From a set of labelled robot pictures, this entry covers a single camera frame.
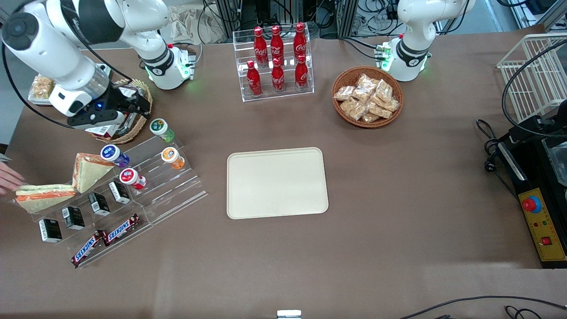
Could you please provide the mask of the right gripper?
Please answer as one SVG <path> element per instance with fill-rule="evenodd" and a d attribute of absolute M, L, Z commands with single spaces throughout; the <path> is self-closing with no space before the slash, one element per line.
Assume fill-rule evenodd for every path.
<path fill-rule="evenodd" d="M 74 129 L 96 128 L 122 124 L 130 113 L 150 118 L 151 103 L 144 97 L 144 92 L 134 90 L 124 99 L 97 99 L 67 119 L 67 125 Z"/>

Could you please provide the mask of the person hand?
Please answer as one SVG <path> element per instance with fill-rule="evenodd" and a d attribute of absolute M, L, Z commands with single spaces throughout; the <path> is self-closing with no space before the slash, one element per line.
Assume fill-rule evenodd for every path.
<path fill-rule="evenodd" d="M 15 191 L 25 184 L 24 178 L 16 171 L 8 167 L 6 162 L 0 163 L 0 194 L 5 195 L 9 191 Z"/>

